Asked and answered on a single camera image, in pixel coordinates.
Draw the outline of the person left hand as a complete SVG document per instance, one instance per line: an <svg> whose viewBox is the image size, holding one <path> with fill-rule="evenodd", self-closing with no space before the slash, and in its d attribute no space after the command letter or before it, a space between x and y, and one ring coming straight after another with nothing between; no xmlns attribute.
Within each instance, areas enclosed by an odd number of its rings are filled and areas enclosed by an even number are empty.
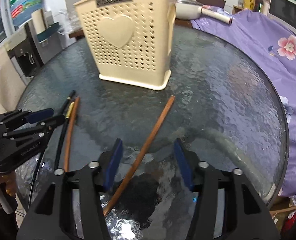
<svg viewBox="0 0 296 240"><path fill-rule="evenodd" d="M6 185L6 193L15 197L17 192L16 174L12 171L9 174L0 174L0 184Z"/></svg>

